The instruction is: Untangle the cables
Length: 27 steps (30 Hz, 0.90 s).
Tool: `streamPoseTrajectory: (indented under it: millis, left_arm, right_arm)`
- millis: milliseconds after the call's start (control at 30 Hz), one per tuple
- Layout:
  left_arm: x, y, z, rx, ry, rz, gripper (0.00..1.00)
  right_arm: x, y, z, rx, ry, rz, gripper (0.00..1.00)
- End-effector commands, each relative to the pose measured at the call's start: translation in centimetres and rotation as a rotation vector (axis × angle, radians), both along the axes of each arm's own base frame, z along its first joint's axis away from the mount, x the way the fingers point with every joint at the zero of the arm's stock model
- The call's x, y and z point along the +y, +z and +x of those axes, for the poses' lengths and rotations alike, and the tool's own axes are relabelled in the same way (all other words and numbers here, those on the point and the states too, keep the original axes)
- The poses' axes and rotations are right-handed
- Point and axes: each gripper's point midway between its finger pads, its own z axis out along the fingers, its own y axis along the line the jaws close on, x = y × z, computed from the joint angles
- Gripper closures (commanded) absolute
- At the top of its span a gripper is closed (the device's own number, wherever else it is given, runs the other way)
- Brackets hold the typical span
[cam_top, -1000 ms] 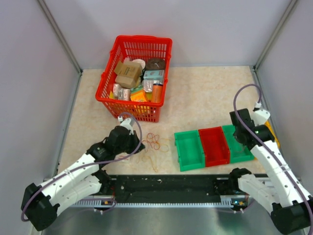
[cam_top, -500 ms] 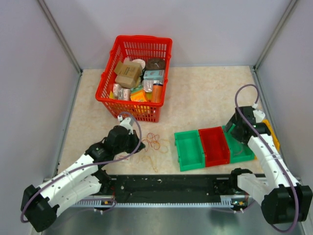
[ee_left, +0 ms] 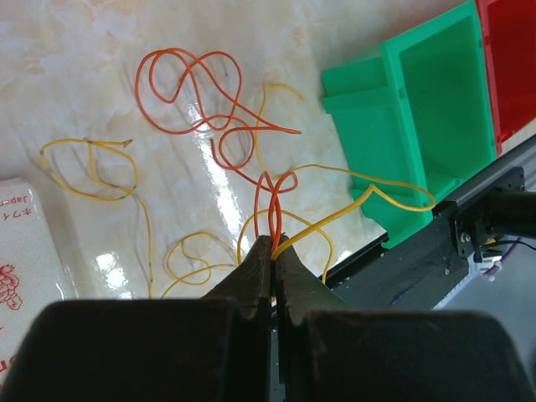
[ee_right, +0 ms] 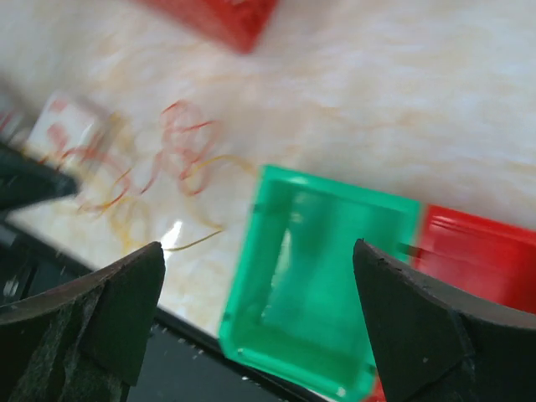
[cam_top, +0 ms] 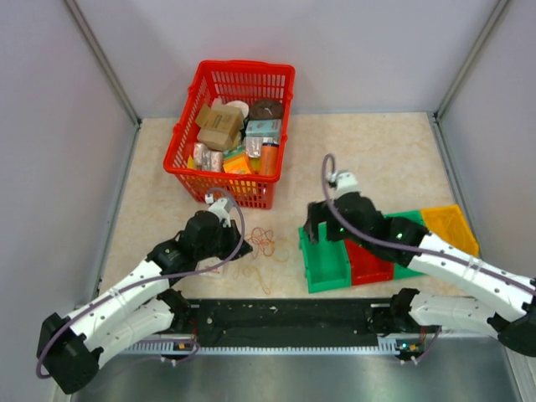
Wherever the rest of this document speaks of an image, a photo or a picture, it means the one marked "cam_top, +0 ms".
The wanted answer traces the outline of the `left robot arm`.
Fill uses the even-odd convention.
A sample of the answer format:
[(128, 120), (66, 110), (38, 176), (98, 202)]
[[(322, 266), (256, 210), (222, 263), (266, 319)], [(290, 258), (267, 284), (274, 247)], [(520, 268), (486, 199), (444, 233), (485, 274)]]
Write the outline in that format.
[(175, 236), (157, 244), (107, 292), (65, 316), (42, 323), (35, 374), (52, 379), (65, 394), (87, 386), (116, 355), (158, 332), (181, 332), (189, 304), (174, 285), (198, 276), (200, 262), (216, 266), (252, 251), (244, 218), (232, 219), (216, 205), (196, 212)]

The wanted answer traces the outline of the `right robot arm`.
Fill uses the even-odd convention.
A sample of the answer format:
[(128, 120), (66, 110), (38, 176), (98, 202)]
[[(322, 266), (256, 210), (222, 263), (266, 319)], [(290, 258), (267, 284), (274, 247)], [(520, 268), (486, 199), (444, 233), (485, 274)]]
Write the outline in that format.
[(312, 243), (325, 224), (329, 241), (351, 240), (383, 261), (434, 276), (466, 293), (435, 296), (403, 289), (393, 296), (391, 322), (460, 328), (497, 339), (525, 356), (535, 355), (535, 280), (499, 269), (403, 217), (383, 215), (358, 192), (307, 206), (304, 230)]

